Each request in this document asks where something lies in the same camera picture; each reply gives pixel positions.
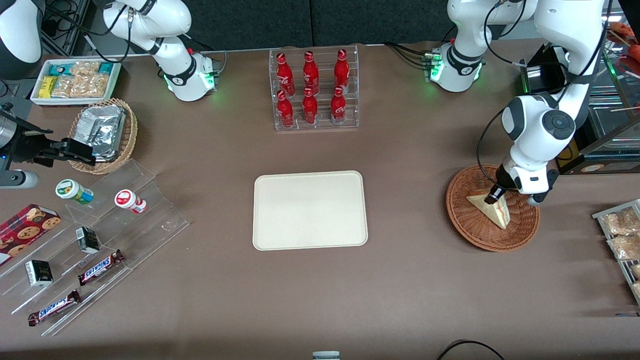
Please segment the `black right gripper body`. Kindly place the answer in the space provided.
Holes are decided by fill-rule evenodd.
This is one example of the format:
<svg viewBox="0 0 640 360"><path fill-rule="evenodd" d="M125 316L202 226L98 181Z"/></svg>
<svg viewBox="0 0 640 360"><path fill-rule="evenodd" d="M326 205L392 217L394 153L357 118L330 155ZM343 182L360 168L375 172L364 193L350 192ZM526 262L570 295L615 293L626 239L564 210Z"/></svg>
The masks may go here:
<svg viewBox="0 0 640 360"><path fill-rule="evenodd" d="M7 162L53 166L54 160L47 158L43 153L52 144L52 141L46 137L53 133L51 129L41 129L21 118L8 117L6 123L7 127L13 130L11 138L6 141Z"/></svg>

